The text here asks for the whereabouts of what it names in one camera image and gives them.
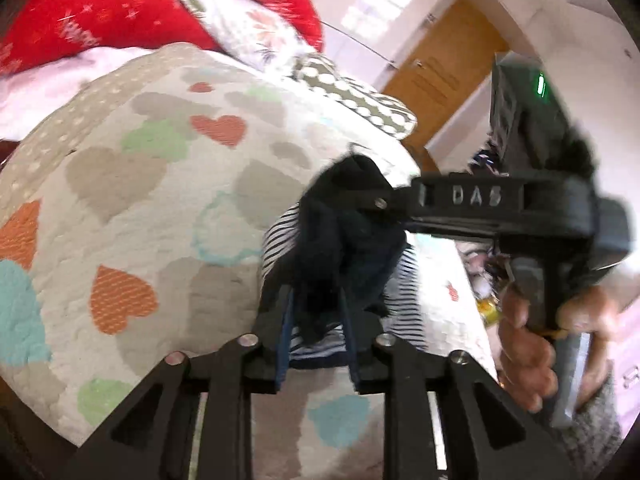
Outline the person right hand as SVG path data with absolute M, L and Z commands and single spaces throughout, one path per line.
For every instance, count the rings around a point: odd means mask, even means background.
M 502 319 L 498 335 L 504 388 L 524 410 L 537 413 L 542 401 L 558 390 L 552 370 L 555 351 L 543 336 L 531 332 L 528 301 L 511 284 L 500 296 Z M 556 316 L 559 328 L 571 334 L 588 333 L 591 344 L 576 406 L 581 408 L 603 386 L 611 371 L 608 346 L 617 332 L 620 306 L 601 286 L 593 286 L 563 304 Z

